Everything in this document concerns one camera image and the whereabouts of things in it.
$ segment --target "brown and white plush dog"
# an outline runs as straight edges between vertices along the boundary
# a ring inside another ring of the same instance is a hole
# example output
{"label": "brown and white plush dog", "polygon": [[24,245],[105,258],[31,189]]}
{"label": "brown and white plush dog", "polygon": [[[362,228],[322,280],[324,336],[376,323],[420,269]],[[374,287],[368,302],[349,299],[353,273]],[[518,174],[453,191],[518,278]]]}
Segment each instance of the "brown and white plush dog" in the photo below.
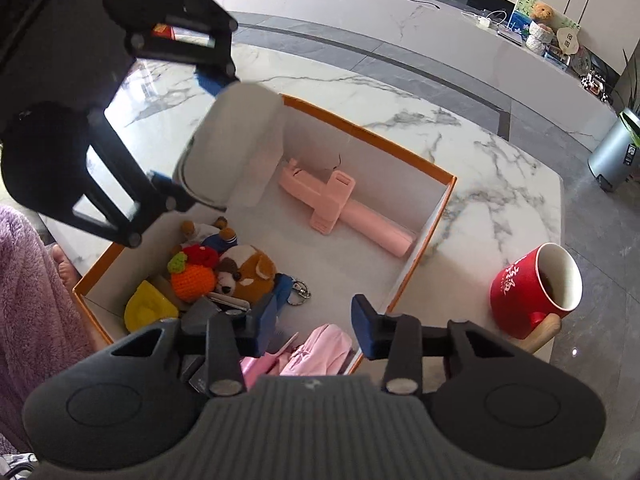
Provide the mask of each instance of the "brown and white plush dog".
{"label": "brown and white plush dog", "polygon": [[216,292],[253,306],[274,287],[276,266],[260,249],[238,245],[228,249],[216,267]]}

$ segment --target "dark floor strip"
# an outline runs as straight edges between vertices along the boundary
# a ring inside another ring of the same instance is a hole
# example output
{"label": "dark floor strip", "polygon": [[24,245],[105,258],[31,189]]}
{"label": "dark floor strip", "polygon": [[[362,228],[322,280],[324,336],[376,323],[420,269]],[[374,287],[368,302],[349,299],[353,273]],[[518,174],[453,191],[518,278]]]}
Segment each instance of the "dark floor strip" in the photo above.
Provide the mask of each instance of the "dark floor strip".
{"label": "dark floor strip", "polygon": [[273,27],[265,27],[264,25],[253,25],[251,23],[239,23],[240,27],[246,27],[246,28],[255,28],[257,30],[263,30],[265,32],[273,32],[275,34],[285,34],[286,36],[295,36],[297,38],[304,38],[306,40],[311,40],[311,41],[317,41],[318,43],[324,43],[327,45],[331,45],[331,46],[336,46],[338,48],[343,48],[345,50],[351,50],[352,52],[357,52],[358,54],[362,54],[363,56],[368,56],[368,57],[372,57],[374,59],[383,61],[385,63],[389,63],[392,65],[397,66],[398,68],[402,68],[404,70],[408,70],[409,72],[413,72],[416,75],[420,75],[423,76],[427,79],[431,79],[432,81],[435,81],[436,83],[439,83],[443,86],[446,86],[448,88],[451,88],[452,90],[455,90],[457,92],[460,92],[462,95],[465,95],[477,102],[479,102],[480,104],[483,104],[484,106],[490,108],[491,110],[494,110],[495,112],[498,112],[499,114],[499,120],[498,120],[498,132],[497,135],[501,138],[503,138],[504,140],[509,140],[509,129],[510,129],[510,124],[511,124],[511,114],[509,112],[507,112],[506,110],[502,110],[502,108],[497,107],[495,104],[493,104],[491,101],[487,101],[486,99],[470,92],[469,90],[466,90],[465,88],[462,88],[458,85],[455,85],[449,81],[447,81],[446,79],[443,79],[441,77],[438,77],[432,73],[426,72],[425,70],[421,70],[419,68],[416,68],[415,66],[411,66],[408,65],[407,63],[403,63],[401,61],[395,60],[391,57],[387,57],[387,56],[381,56],[380,54],[376,54],[375,52],[370,52],[369,50],[366,50],[364,48],[359,48],[357,46],[353,46],[353,45],[349,45],[346,43],[340,43],[339,41],[334,41],[334,40],[328,40],[327,38],[320,38],[319,36],[313,36],[311,34],[305,34],[303,32],[297,32],[295,30],[286,30],[286,29],[282,29],[282,28],[273,28]]}

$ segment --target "pink selfie stick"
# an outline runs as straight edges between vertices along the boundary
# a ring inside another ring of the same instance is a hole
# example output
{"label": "pink selfie stick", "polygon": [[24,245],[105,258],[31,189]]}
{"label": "pink selfie stick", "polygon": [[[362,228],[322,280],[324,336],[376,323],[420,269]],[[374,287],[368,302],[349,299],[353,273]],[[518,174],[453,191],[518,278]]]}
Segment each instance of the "pink selfie stick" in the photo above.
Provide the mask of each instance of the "pink selfie stick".
{"label": "pink selfie stick", "polygon": [[323,235],[329,234],[338,218],[394,256],[404,256],[415,236],[388,218],[351,200],[356,181],[342,171],[334,171],[326,184],[297,167],[291,159],[280,175],[280,186],[290,195],[311,206],[310,225]]}

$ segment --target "orange knitted toy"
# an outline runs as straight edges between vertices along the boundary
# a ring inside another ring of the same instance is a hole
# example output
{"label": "orange knitted toy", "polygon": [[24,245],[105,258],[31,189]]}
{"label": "orange knitted toy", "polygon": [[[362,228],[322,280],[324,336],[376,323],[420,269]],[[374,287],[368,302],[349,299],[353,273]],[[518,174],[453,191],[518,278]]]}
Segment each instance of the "orange knitted toy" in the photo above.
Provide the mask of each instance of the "orange knitted toy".
{"label": "orange knitted toy", "polygon": [[177,269],[170,269],[171,286],[175,295],[188,303],[211,292],[216,286],[216,275],[209,267],[187,263],[182,272],[174,270]]}

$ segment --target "person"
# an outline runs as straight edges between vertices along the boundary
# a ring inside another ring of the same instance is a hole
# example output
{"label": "person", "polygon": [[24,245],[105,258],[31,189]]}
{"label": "person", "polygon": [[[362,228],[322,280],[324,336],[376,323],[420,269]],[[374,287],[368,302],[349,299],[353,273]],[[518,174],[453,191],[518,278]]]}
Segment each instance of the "person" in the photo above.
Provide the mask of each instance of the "person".
{"label": "person", "polygon": [[48,250],[24,215],[0,205],[0,454],[31,450],[28,395],[105,345],[72,299],[79,279],[58,245]]}

